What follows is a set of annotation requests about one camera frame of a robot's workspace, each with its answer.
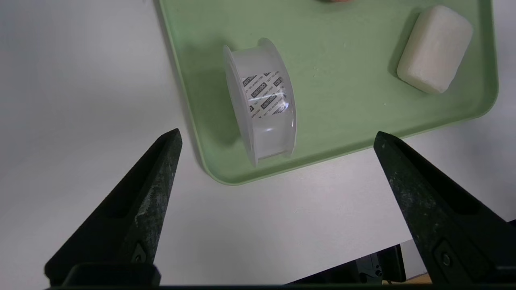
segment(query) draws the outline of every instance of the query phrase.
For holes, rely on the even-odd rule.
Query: white table surface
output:
[[[500,93],[484,117],[407,142],[516,218],[516,1],[495,0]],[[183,150],[155,264],[162,284],[286,283],[409,240],[365,150],[242,186],[199,165],[151,0],[0,0],[0,281],[44,263],[150,144]]]

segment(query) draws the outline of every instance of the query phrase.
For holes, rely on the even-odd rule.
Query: plastic tray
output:
[[[419,13],[443,4],[474,35],[450,88],[428,95],[396,67]],[[476,118],[498,93],[489,0],[161,0],[205,170],[241,184],[369,148],[381,130],[406,137]],[[222,47],[266,37],[281,53],[296,93],[297,143],[291,158],[254,168],[229,97]]]

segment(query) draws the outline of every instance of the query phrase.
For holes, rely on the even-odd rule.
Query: soap bar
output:
[[[473,35],[469,21],[437,5],[416,21],[398,64],[398,77],[421,91],[438,94],[453,81]]]

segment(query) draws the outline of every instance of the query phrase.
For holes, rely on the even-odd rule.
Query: tape roll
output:
[[[296,105],[286,66],[274,44],[262,38],[256,47],[234,51],[224,46],[231,102],[247,154],[260,159],[291,156],[296,145]]]

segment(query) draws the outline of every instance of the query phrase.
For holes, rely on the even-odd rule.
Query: black equipment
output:
[[[152,144],[47,262],[45,274],[52,288],[159,285],[160,274],[153,261],[181,146],[178,129]],[[511,225],[402,140],[379,132],[374,150],[432,278],[431,287],[516,282],[516,231]],[[398,246],[391,254],[379,252],[378,259],[382,263],[382,259],[393,261],[399,256]],[[349,271],[342,269],[343,274]],[[403,266],[396,264],[395,272],[403,271]]]

